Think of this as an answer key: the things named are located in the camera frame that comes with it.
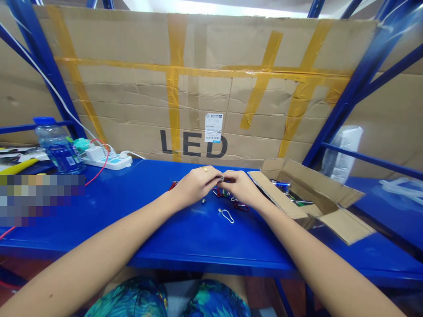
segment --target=red carabiner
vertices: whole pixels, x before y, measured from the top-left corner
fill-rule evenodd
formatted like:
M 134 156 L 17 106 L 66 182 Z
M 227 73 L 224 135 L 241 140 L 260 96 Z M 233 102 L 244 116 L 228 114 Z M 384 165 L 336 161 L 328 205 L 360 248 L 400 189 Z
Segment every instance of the red carabiner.
M 236 209 L 239 209 L 239 210 L 244 211 L 244 212 L 250 211 L 250 207 L 248 207 L 247 205 L 244 205 L 244 204 L 234 203 L 234 207 Z

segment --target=charger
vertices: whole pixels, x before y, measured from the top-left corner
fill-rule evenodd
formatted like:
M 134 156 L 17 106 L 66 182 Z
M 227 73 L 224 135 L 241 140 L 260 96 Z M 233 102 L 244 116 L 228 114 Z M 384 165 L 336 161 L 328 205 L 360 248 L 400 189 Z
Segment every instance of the charger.
M 90 147 L 89 149 L 85 150 L 85 153 L 87 154 L 89 160 L 92 162 L 97 162 L 106 157 L 104 155 L 103 149 L 99 146 Z

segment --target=water bottle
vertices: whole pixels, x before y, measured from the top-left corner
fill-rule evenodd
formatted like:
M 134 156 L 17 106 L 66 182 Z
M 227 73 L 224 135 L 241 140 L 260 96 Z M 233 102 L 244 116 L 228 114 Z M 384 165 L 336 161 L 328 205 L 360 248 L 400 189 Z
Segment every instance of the water bottle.
M 66 130 L 58 126 L 52 117 L 33 118 L 38 127 L 35 133 L 40 146 L 61 174 L 79 174 L 86 169 L 81 155 L 74 146 L 73 139 Z

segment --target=red cable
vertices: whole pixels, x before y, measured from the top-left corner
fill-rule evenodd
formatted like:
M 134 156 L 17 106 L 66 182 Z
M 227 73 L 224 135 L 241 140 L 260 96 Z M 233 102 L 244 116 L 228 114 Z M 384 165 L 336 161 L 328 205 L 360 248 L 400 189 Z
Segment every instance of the red cable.
M 0 240 L 2 240 L 5 236 L 7 236 L 8 234 L 9 234 L 9 232 L 11 232 L 11 231 L 13 231 L 13 230 L 15 230 L 16 229 L 16 227 L 11 227 L 9 230 L 7 230 L 5 233 L 3 233 L 1 236 L 0 236 Z
M 106 156 L 106 161 L 104 162 L 104 165 L 103 165 L 103 167 L 100 169 L 100 172 L 98 172 L 97 173 L 97 175 L 96 176 L 94 176 L 94 178 L 92 179 L 92 180 L 90 180 L 88 183 L 86 183 L 85 184 L 85 186 L 88 186 L 93 180 L 95 180 L 96 178 L 97 178 L 97 176 L 99 176 L 100 175 L 100 173 L 104 170 L 104 168 L 106 167 L 106 164 L 107 164 L 107 160 L 109 159 L 109 153 L 110 153 L 110 151 L 109 151 L 109 149 L 108 149 L 108 147 L 106 146 L 106 144 L 102 141 L 102 140 L 99 140 L 99 139 L 94 139 L 94 140 L 91 140 L 91 142 L 90 143 L 92 143 L 93 141 L 99 141 L 99 142 L 101 142 L 101 143 L 103 143 L 103 145 L 104 145 L 104 147 L 106 148 L 106 150 L 107 150 L 107 156 Z
M 3 282 L 1 280 L 0 280 L 0 286 L 6 287 L 6 288 L 11 288 L 11 289 L 21 289 L 22 288 L 22 286 L 11 285 L 11 284 Z
M 91 143 L 92 143 L 93 141 L 99 141 L 99 142 L 103 143 L 104 147 L 105 147 L 105 148 L 106 148 L 106 150 L 107 150 L 107 156 L 106 156 L 106 161 L 104 162 L 104 165 L 103 165 L 102 169 L 100 169 L 100 172 L 98 172 L 98 173 L 97 173 L 97 175 L 96 175 L 96 176 L 94 176 L 94 178 L 93 178 L 92 180 L 90 180 L 88 183 L 86 183 L 86 184 L 85 184 L 85 186 L 89 185 L 89 184 L 90 184 L 93 180 L 95 180 L 95 179 L 97 178 L 97 176 L 98 176 L 98 175 L 100 175 L 100 173 L 101 173 L 101 172 L 104 170 L 104 168 L 106 167 L 107 161 L 108 161 L 108 159 L 109 159 L 109 153 L 110 153 L 110 151 L 109 151 L 108 147 L 106 146 L 106 144 L 105 144 L 102 140 L 99 140 L 99 139 L 94 139 L 94 140 L 91 140 Z M 0 240 L 2 240 L 5 236 L 7 236 L 10 232 L 12 232 L 12 231 L 13 231 L 13 230 L 15 230 L 15 229 L 16 229 L 16 227 L 11 227 L 10 229 L 8 229 L 5 233 L 3 233 L 2 235 L 0 235 Z
M 88 186 L 93 180 L 95 180 L 96 178 L 97 178 L 97 176 L 99 176 L 100 175 L 100 173 L 104 170 L 104 168 L 106 167 L 106 164 L 107 164 L 107 161 L 108 161 L 108 159 L 109 159 L 109 153 L 110 153 L 110 150 L 108 149 L 108 147 L 106 146 L 106 144 L 102 141 L 102 140 L 99 140 L 99 139 L 94 139 L 94 140 L 91 140 L 91 142 L 90 143 L 92 143 L 93 141 L 99 141 L 99 142 L 101 142 L 103 145 L 104 145 L 104 147 L 106 148 L 106 150 L 107 150 L 107 156 L 106 156 L 106 161 L 104 162 L 104 165 L 103 165 L 103 167 L 100 169 L 100 172 L 98 172 L 97 173 L 97 175 L 96 176 L 94 176 L 94 178 L 92 179 L 92 180 L 90 180 L 88 183 L 86 183 L 85 184 L 85 186 Z M 5 233 L 3 233 L 2 235 L 0 235 L 0 240 L 2 240 L 5 236 L 7 236 L 10 232 L 12 232 L 13 230 L 15 230 L 16 229 L 16 227 L 11 227 L 10 229 L 8 229 Z M 22 286 L 16 286 L 16 285 L 11 285 L 11 284 L 8 284 L 8 283 L 5 283 L 5 282 L 3 282 L 3 281 L 1 281 L 0 280 L 0 286 L 3 286 L 3 287 L 6 287 L 6 288 L 11 288 L 11 289 L 16 289 L 16 290 L 18 290 L 18 289 L 21 289 L 22 288 Z

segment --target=open cardboard box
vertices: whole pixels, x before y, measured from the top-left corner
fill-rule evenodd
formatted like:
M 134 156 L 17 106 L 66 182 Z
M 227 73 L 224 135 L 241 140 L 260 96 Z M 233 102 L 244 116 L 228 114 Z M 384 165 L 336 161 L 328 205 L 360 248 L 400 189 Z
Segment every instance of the open cardboard box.
M 348 245 L 375 232 L 372 227 L 346 210 L 363 197 L 364 193 L 300 163 L 283 158 L 269 159 L 264 161 L 261 172 L 253 171 L 248 174 L 276 206 L 307 230 L 321 221 Z M 290 183 L 290 189 L 294 193 L 314 202 L 314 205 L 297 206 L 270 179 Z

